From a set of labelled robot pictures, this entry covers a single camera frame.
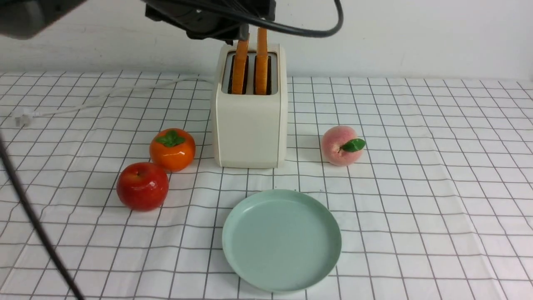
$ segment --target plate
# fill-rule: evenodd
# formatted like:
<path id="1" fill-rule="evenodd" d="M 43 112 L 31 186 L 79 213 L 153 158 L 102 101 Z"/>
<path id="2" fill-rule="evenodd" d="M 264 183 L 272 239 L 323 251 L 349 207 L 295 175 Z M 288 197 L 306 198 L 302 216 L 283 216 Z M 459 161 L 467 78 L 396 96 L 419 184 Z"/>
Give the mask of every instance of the plate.
<path id="1" fill-rule="evenodd" d="M 316 199 L 269 190 L 242 200 L 222 229 L 222 249 L 242 279 L 259 289 L 288 293 L 325 278 L 341 254 L 341 230 Z"/>

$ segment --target grid tablecloth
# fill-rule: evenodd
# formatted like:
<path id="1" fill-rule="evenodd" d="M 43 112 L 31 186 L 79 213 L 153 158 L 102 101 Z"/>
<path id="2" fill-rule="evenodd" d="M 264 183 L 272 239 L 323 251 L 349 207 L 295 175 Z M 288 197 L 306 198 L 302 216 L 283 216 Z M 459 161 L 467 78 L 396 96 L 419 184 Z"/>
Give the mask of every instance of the grid tablecloth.
<path id="1" fill-rule="evenodd" d="M 532 83 L 289 78 L 287 161 L 275 170 L 215 164 L 205 82 L 134 91 L 24 129 L 7 117 L 17 106 L 76 106 L 110 86 L 175 77 L 0 73 L 2 135 L 88 298 L 533 299 Z M 367 141 L 349 167 L 320 155 L 319 135 L 337 124 Z M 118 173 L 147 161 L 153 136 L 170 127 L 191 132 L 197 157 L 169 176 L 162 208 L 130 212 L 114 189 Z M 0 185 L 0 299 L 71 298 L 4 172 Z M 272 188 L 318 199 L 342 229 L 338 265 L 306 291 L 259 291 L 221 249 L 231 208 Z"/>

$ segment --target white power cord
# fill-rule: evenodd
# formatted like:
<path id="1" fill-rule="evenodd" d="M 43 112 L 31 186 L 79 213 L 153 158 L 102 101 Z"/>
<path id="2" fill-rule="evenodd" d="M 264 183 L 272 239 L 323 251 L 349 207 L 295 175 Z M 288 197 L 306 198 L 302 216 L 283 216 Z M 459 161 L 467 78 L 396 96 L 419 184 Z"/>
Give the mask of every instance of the white power cord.
<path id="1" fill-rule="evenodd" d="M 184 76 L 180 78 L 176 78 L 174 80 L 163 82 L 159 84 L 153 84 L 153 85 L 131 85 L 131 86 L 116 86 L 114 88 L 109 89 L 107 92 L 101 94 L 98 96 L 98 98 L 94 101 L 87 101 L 83 105 L 75 106 L 75 107 L 68 107 L 68 108 L 62 108 L 62 109 L 56 109 L 56 110 L 45 110 L 42 112 L 37 111 L 30 111 L 27 108 L 16 108 L 11 113 L 11 117 L 15 121 L 15 125 L 17 127 L 24 127 L 25 125 L 29 125 L 31 122 L 31 119 L 33 117 L 39 117 L 39 116 L 49 116 L 49 115 L 55 115 L 55 114 L 65 114 L 65 113 L 71 113 L 76 112 L 78 110 L 87 108 L 87 107 L 95 107 L 102 105 L 108 97 L 116 97 L 112 95 L 116 91 L 124 91 L 124 90 L 150 90 L 150 89 L 157 89 L 162 88 L 177 82 L 186 81 L 186 80 L 200 80 L 205 81 L 213 84 L 213 79 L 210 77 L 204 77 L 204 76 Z"/>

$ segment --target plug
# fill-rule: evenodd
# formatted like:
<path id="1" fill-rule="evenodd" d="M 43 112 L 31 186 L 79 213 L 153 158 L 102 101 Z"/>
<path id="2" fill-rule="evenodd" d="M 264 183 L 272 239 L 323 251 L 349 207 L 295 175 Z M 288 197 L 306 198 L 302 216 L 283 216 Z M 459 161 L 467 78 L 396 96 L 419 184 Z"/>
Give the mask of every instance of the plug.
<path id="1" fill-rule="evenodd" d="M 11 118 L 15 121 L 15 126 L 22 128 L 31 123 L 34 113 L 27 108 L 17 107 L 11 113 Z"/>

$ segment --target fake fruit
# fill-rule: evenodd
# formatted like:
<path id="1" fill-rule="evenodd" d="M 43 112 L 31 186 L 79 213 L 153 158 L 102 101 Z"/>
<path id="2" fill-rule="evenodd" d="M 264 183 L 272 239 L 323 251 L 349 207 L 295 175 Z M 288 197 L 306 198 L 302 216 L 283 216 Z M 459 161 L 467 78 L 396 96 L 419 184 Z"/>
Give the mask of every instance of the fake fruit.
<path id="1" fill-rule="evenodd" d="M 182 129 L 163 130 L 150 143 L 152 162 L 170 172 L 185 169 L 195 158 L 195 153 L 195 139 Z"/>
<path id="2" fill-rule="evenodd" d="M 117 194 L 120 201 L 132 210 L 149 211 L 158 208 L 168 193 L 165 170 L 150 162 L 138 162 L 120 173 Z"/>
<path id="3" fill-rule="evenodd" d="M 355 163 L 361 157 L 365 144 L 364 140 L 357 138 L 353 128 L 339 125 L 324 133 L 320 148 L 328 162 L 346 166 Z"/>

